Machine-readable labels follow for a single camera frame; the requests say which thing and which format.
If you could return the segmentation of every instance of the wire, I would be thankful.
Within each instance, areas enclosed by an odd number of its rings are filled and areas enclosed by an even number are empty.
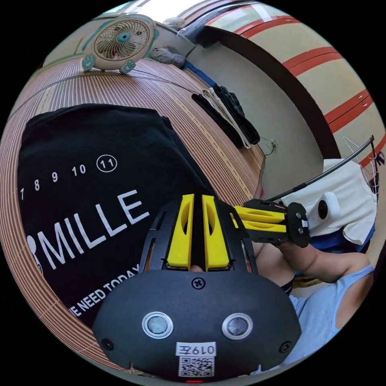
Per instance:
[[[342,138],[343,138],[343,140],[346,142],[346,145],[349,147],[349,149],[351,150],[352,153],[354,153],[354,151],[353,151],[353,149],[351,148],[351,146],[347,143],[347,141],[348,141],[348,142],[351,142],[353,145],[355,145],[357,148],[359,148],[359,146],[358,146],[355,142],[349,140],[347,137],[342,137]],[[362,172],[363,178],[364,178],[365,181],[366,181],[366,184],[368,185],[368,187],[369,187],[370,190],[371,190],[370,192],[371,192],[372,194],[377,195],[378,192],[379,192],[379,181],[378,181],[378,184],[375,184],[375,181],[376,181],[376,176],[375,176],[375,174],[376,174],[376,172],[375,172],[375,167],[374,167],[374,165],[373,165],[373,163],[372,163],[373,160],[374,160],[374,162],[376,162],[376,160],[375,160],[376,158],[371,158],[370,156],[368,156],[368,158],[370,159],[370,165],[371,165],[371,167],[372,167],[372,172],[373,172],[373,174],[371,174],[366,168],[363,168],[362,166],[361,166],[361,172]],[[375,189],[375,191],[376,191],[375,193],[372,192],[372,187],[371,187],[371,184],[370,184],[370,182],[368,181],[368,179],[367,179],[367,177],[366,177],[366,175],[365,175],[365,173],[364,173],[365,171],[369,174],[370,178],[373,178],[373,179],[374,179],[374,189]],[[373,196],[373,200],[374,200],[374,202],[377,203],[377,206],[378,206],[378,197],[375,198],[375,197]]]
[[[268,156],[270,156],[272,153],[273,153],[273,151],[275,150],[275,148],[273,148],[272,150],[271,150],[271,152],[270,153],[268,153],[268,154],[264,154],[266,157],[268,157]]]
[[[154,75],[154,74],[150,74],[148,72],[145,72],[145,71],[140,71],[140,70],[135,70],[135,71],[138,71],[138,72],[143,72],[145,74],[148,74],[148,75],[152,75],[152,76],[157,76],[157,75]],[[48,88],[52,87],[52,86],[55,86],[56,84],[59,84],[59,83],[62,83],[62,82],[65,82],[66,80],[71,80],[71,79],[77,79],[77,78],[86,78],[88,76],[101,76],[101,73],[100,72],[94,72],[94,73],[87,73],[87,74],[78,74],[78,75],[73,75],[73,76],[67,76],[66,78],[63,78],[63,79],[60,79],[60,80],[57,80],[55,82],[52,82],[48,85],[46,85],[45,87],[41,88],[39,91],[35,92],[34,94],[32,94],[30,97],[28,97],[7,119],[7,123],[9,122],[9,120],[12,119],[12,117],[26,104],[28,103],[32,98],[34,98],[35,96],[37,96],[39,93],[41,93],[42,91],[44,90],[47,90]],[[113,73],[105,73],[103,76],[110,76],[110,77],[113,77],[113,76],[121,76],[121,77],[127,77],[127,75],[124,75],[124,74],[118,74],[116,72],[113,72]],[[185,88],[184,86],[181,86],[180,84],[177,84],[177,83],[174,83],[172,81],[167,81],[165,79],[161,79],[159,77],[159,79],[151,79],[151,78],[145,78],[143,76],[130,76],[131,78],[138,78],[138,79],[148,79],[148,80],[153,80],[155,82],[162,82],[162,83],[169,83],[169,84],[172,84],[174,86],[177,86],[177,87],[180,87],[180,88],[183,88],[184,90],[186,91],[189,91],[193,94],[195,94],[197,91],[192,91],[192,90],[189,90],[188,88]]]
[[[262,136],[260,136],[260,138],[262,138],[263,140],[266,140],[266,141],[268,141],[268,142],[272,142],[272,140],[268,140],[267,138],[264,138],[264,137],[262,137]]]

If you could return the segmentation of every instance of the yellow plastic part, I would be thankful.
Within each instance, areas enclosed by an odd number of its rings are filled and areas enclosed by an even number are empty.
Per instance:
[[[284,213],[272,212],[269,210],[245,208],[243,206],[235,206],[237,214],[241,220],[252,222],[264,222],[268,224],[278,224],[282,222],[285,217]]]
[[[280,233],[287,232],[287,228],[285,225],[267,224],[264,222],[253,222],[253,221],[246,221],[246,220],[241,220],[241,221],[244,224],[245,229],[249,229],[249,230],[262,230],[265,232],[280,232]],[[238,228],[238,225],[235,219],[233,219],[233,224],[235,225],[236,228]]]
[[[168,265],[190,269],[194,194],[182,196],[172,242],[169,249]]]
[[[229,264],[228,251],[213,196],[202,196],[202,209],[206,271],[212,268],[226,268]]]

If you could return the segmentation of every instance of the red stripe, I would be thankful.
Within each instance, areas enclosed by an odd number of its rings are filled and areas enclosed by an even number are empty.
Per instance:
[[[329,113],[327,113],[324,117],[327,121],[328,124],[333,122],[334,120],[338,119],[341,117],[343,114],[354,108],[356,105],[361,103],[362,101],[365,100],[369,96],[369,92],[364,89],[358,94],[354,95],[352,98],[349,100],[345,101],[335,109],[331,110]]]
[[[372,103],[373,100],[371,99],[371,96],[368,96],[363,100],[363,102],[357,104],[351,110],[331,122],[329,126],[332,133],[336,133],[338,130],[352,122],[355,118],[358,118],[366,109],[369,108],[369,106],[371,106]]]
[[[284,20],[285,23],[287,23],[288,21],[287,20],[296,20],[294,17],[292,16],[271,16],[271,20],[263,20],[263,19],[258,19],[258,20],[254,20],[254,21],[251,21],[250,23],[246,24],[245,26],[243,27],[240,27],[239,29],[235,30],[235,34],[237,35],[242,35],[243,33],[247,32],[249,29],[251,28],[255,28],[259,25],[262,25],[264,23],[268,23],[270,21],[273,21],[273,20]]]
[[[343,56],[338,52],[325,53],[324,55],[319,55],[313,57],[312,59],[306,60],[303,63],[298,64],[297,66],[290,69],[290,73],[293,76],[299,76],[300,74],[310,70],[311,68],[320,66],[323,63],[330,62],[331,60],[343,59]]]
[[[221,19],[221,18],[224,17],[225,15],[230,14],[230,13],[233,12],[233,11],[237,11],[237,10],[239,10],[239,9],[245,9],[245,8],[252,8],[252,6],[251,6],[251,5],[244,5],[244,6],[242,6],[242,7],[233,8],[233,9],[231,9],[230,11],[226,11],[226,12],[222,13],[221,15],[216,16],[214,19],[208,21],[205,25],[212,25],[215,21]]]
[[[299,55],[296,55],[291,59],[286,60],[282,64],[287,70],[291,70],[291,68],[294,68],[295,66],[298,66],[299,64],[302,64],[307,60],[313,59],[320,55],[325,55],[327,53],[336,53],[336,52],[337,51],[334,47],[314,48],[314,49],[310,49],[309,51],[302,52]]]
[[[383,136],[379,144],[375,147],[375,154],[378,154],[379,152],[381,152],[382,149],[385,147],[385,145],[386,145],[386,134]],[[362,168],[365,168],[371,162],[371,158],[373,158],[373,152],[369,153],[369,155],[360,162],[360,165],[362,166]]]
[[[294,23],[300,23],[300,21],[292,18],[291,16],[287,16],[284,19],[274,19],[274,20],[270,20],[267,22],[263,21],[263,23],[260,23],[256,27],[253,27],[253,28],[249,29],[248,31],[244,32],[243,34],[241,34],[241,36],[245,37],[246,39],[249,39],[252,36],[257,35],[259,32],[265,31],[266,29],[277,27],[277,26],[283,25],[283,24],[294,24]]]

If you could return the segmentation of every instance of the gray cloth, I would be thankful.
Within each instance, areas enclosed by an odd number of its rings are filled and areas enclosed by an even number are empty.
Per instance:
[[[185,58],[182,55],[171,52],[167,47],[153,48],[149,56],[160,63],[174,64],[177,68],[182,68],[185,63]]]

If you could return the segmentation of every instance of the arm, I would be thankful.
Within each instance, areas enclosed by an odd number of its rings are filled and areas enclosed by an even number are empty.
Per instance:
[[[317,278],[325,283],[335,283],[345,275],[358,272],[370,264],[363,253],[326,253],[311,245],[300,248],[286,242],[279,246],[287,263],[306,276]]]

